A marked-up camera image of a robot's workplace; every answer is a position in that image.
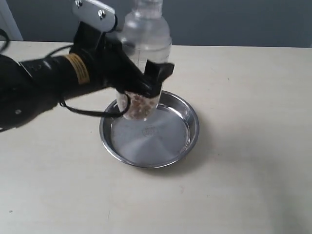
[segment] metal bowl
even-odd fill
[[[112,102],[106,111],[117,111]],[[100,135],[105,148],[119,161],[140,167],[160,168],[185,157],[195,146],[199,121],[182,98],[162,91],[158,108],[146,121],[102,118]]]

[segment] screw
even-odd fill
[[[99,10],[97,13],[100,19],[103,19],[106,16],[106,13],[104,10]]]
[[[82,6],[82,0],[75,0],[75,3],[78,8]]]

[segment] white table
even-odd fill
[[[15,42],[6,54],[62,45]],[[139,170],[105,150],[99,119],[57,107],[0,134],[1,234],[312,233],[312,50],[174,46],[171,60],[164,88],[200,118],[194,150]]]

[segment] clear plastic bottle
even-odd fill
[[[132,12],[125,18],[124,28],[118,39],[131,61],[142,71],[146,61],[167,62],[172,45],[170,28],[162,16],[163,0],[134,0]],[[149,99],[137,94],[127,93],[131,98],[126,119],[146,120],[156,109],[159,97]],[[117,93],[117,104],[121,111],[127,106],[127,97]]]

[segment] yellow label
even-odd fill
[[[89,83],[90,76],[87,67],[82,61],[82,59],[76,54],[68,54],[64,55],[64,57],[67,58],[70,61],[71,65],[73,66],[77,75],[78,84]]]

